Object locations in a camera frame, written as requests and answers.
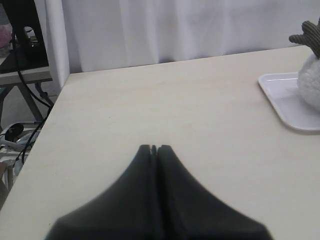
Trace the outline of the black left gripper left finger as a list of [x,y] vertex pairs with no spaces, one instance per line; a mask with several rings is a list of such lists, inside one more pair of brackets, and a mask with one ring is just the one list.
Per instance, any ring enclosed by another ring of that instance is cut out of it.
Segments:
[[155,146],[141,145],[123,174],[103,193],[58,218],[48,240],[155,240]]

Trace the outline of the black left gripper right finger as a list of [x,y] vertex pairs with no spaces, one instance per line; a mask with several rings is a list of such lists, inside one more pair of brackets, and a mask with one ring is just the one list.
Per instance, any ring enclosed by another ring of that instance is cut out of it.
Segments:
[[260,222],[215,197],[185,168],[169,145],[156,157],[158,196],[171,240],[271,240]]

